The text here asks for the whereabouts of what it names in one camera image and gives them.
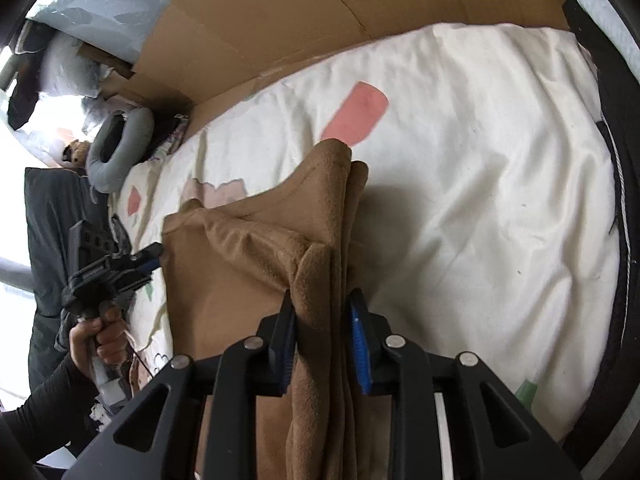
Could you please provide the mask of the person left forearm black sleeve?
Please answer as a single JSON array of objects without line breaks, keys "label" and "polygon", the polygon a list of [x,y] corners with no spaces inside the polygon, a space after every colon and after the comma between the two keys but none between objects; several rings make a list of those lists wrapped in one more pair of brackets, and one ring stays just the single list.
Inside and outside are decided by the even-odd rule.
[{"label": "person left forearm black sleeve", "polygon": [[31,465],[62,448],[84,426],[97,395],[92,380],[66,356],[22,406],[1,414],[1,457]]}]

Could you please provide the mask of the person left hand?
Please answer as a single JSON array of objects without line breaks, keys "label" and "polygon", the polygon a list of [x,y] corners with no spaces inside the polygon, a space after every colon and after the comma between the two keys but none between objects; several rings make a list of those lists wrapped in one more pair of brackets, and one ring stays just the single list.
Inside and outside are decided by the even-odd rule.
[{"label": "person left hand", "polygon": [[70,330],[70,356],[78,370],[92,378],[92,359],[105,365],[127,361],[126,323],[118,307],[110,307],[100,318],[79,321]]}]

